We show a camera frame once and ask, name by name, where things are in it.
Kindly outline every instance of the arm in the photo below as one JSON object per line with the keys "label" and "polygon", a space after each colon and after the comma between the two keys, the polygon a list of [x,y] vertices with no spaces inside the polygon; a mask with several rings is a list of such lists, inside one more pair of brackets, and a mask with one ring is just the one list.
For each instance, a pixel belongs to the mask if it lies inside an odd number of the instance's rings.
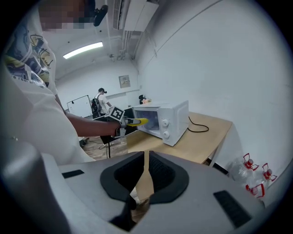
{"label": "arm", "polygon": [[80,137],[91,137],[91,136],[115,136],[116,129],[120,128],[119,122],[102,122],[84,119],[82,117],[75,116],[67,113],[60,102],[58,95],[56,95],[56,101],[61,106],[64,114],[72,123],[75,128],[77,135]]}
{"label": "arm", "polygon": [[102,100],[103,100],[103,103],[107,104],[109,107],[112,106],[112,105],[110,104],[110,102],[108,101],[108,99],[105,97],[105,95],[102,95]]}

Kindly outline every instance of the yellow object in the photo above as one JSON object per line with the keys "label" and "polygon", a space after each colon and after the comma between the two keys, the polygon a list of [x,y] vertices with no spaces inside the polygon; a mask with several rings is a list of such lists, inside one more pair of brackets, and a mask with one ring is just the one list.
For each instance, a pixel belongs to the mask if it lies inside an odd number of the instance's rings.
{"label": "yellow object", "polygon": [[140,123],[129,123],[129,124],[127,124],[128,126],[131,126],[131,127],[135,127],[135,126],[140,126],[140,125],[144,125],[144,124],[146,124],[147,122],[148,122],[148,119],[146,119],[146,118],[140,118],[140,119],[138,119],[138,118],[135,118],[135,120],[139,120],[140,121]]}

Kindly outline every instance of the whiteboard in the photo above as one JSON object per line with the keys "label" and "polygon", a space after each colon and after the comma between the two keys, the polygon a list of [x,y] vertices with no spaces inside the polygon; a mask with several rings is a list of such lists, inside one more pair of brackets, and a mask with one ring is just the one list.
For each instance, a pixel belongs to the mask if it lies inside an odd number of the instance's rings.
{"label": "whiteboard", "polygon": [[92,115],[91,102],[88,95],[77,98],[67,103],[70,114],[88,117]]}

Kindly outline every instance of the white microwave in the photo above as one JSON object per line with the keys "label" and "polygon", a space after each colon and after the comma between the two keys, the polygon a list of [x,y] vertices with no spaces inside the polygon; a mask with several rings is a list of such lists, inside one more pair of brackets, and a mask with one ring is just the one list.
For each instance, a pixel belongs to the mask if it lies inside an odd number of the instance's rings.
{"label": "white microwave", "polygon": [[147,118],[148,123],[138,130],[159,137],[174,146],[188,128],[188,101],[182,103],[149,102],[133,107],[135,118]]}

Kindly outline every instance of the ceiling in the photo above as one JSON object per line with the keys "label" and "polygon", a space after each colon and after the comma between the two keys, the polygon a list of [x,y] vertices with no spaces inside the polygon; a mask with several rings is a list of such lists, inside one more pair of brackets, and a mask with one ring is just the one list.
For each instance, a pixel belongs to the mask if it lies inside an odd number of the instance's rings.
{"label": "ceiling", "polygon": [[[113,2],[114,0],[108,0],[108,13],[98,27],[94,27],[92,23],[86,24],[84,29],[72,29],[72,25],[63,25],[62,29],[57,29],[55,32],[43,32],[56,57],[56,80],[76,69],[102,61],[111,61],[110,55],[113,55],[114,59],[120,59],[118,55],[119,50],[122,49],[124,32],[113,29]],[[104,0],[96,0],[96,7],[100,8],[104,4]],[[132,32],[126,51],[128,54],[134,52],[139,36],[140,32]],[[66,53],[97,42],[103,42],[103,47],[83,52],[69,59],[63,58]]]}

